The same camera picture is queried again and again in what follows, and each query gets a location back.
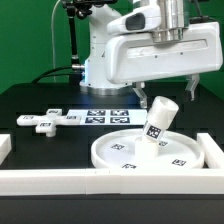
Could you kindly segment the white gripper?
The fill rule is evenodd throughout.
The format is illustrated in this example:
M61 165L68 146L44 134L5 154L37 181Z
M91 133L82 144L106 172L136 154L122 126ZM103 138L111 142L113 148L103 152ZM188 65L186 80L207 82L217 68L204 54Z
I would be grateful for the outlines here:
M107 25L106 77L114 84L133 83L142 108L147 107L143 81L189 75L185 93L193 101L197 73L218 70L223 63L218 23L192 24L181 40L155 42L161 23L160 8L140 7Z

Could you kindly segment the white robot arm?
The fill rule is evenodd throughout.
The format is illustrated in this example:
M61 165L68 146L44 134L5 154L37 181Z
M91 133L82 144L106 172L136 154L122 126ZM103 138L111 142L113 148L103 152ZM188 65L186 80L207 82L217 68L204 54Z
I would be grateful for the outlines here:
M81 89L99 95L132 89L145 108L146 81L186 76L186 92L193 97L200 75L222 66L219 24L203 15L191 19L189 0L133 2L126 15L105 1L92 4Z

